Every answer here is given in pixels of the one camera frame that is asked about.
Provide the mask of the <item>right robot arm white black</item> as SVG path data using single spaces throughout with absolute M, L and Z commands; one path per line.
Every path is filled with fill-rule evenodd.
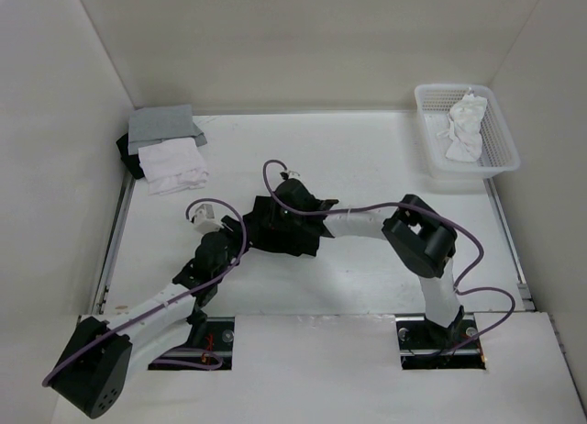
M 362 237 L 387 241 L 420 282 L 425 299 L 425 333 L 434 345 L 449 345 L 459 335 L 464 311 L 453 289 L 455 229 L 436 220 L 420 197 L 405 195 L 392 214 L 386 208 L 355 212 L 336 199 L 319 200 L 293 178 L 273 190 L 278 219 L 317 237 Z

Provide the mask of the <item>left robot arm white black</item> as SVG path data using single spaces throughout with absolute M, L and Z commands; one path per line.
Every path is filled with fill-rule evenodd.
M 202 237 L 192 260 L 155 296 L 116 318 L 82 320 L 42 385 L 88 418 L 104 415 L 122 393 L 131 360 L 162 332 L 175 327 L 174 338 L 185 349 L 203 344 L 205 325 L 191 317 L 214 297 L 247 248 L 243 218 L 223 218 L 222 228 Z

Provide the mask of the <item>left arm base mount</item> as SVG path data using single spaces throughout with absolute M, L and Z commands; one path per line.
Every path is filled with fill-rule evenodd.
M 150 371 L 230 371 L 236 320 L 205 317 L 194 320 L 187 340 L 176 344 L 150 363 Z

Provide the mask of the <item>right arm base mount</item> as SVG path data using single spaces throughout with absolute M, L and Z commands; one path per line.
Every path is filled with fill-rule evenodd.
M 446 333 L 423 316 L 396 317 L 400 363 L 404 370 L 485 370 L 480 340 L 454 350 L 458 344 L 477 334 L 472 315 Z

